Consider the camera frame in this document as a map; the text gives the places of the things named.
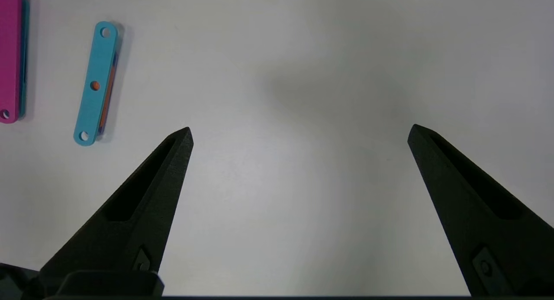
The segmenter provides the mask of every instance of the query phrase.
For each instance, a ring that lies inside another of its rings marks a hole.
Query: white table surface
[[[0,125],[0,260],[40,268],[165,136],[194,150],[165,294],[467,294],[406,139],[445,136],[554,224],[554,0],[32,0]],[[96,22],[107,134],[73,142]]]

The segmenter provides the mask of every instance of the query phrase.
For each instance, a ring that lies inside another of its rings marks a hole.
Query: black metal part
[[[46,296],[76,271],[157,272],[192,152],[185,128],[168,136],[40,270]]]
[[[57,296],[161,296],[164,284],[157,274],[145,271],[77,271],[69,274]]]
[[[22,298],[36,276],[38,271],[0,263],[0,300]]]
[[[408,144],[471,295],[487,300],[554,295],[554,229],[433,130],[414,125]],[[27,284],[24,300],[267,300],[159,297],[164,286],[151,271],[160,268],[192,146],[188,128],[166,138],[41,269],[41,284],[38,278],[20,280],[16,267],[3,276],[12,277],[18,290]]]
[[[471,295],[554,295],[554,229],[433,130],[408,144]]]

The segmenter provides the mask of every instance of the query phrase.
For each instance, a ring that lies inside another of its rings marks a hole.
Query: screw
[[[491,277],[493,275],[493,267],[491,267],[490,263],[485,260],[481,261],[481,271],[485,274],[485,276]]]

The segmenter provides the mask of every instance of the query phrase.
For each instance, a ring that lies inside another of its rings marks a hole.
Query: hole
[[[110,30],[108,28],[103,28],[100,30],[100,35],[104,38],[108,38],[110,36]]]
[[[81,133],[79,133],[79,138],[83,141],[88,141],[89,140],[89,134],[87,132],[81,132]]]
[[[98,91],[100,89],[100,83],[98,81],[93,81],[90,83],[90,88],[94,91]]]

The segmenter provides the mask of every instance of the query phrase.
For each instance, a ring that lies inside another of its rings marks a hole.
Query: pink plastic bar
[[[21,0],[0,0],[0,123],[19,118]]]

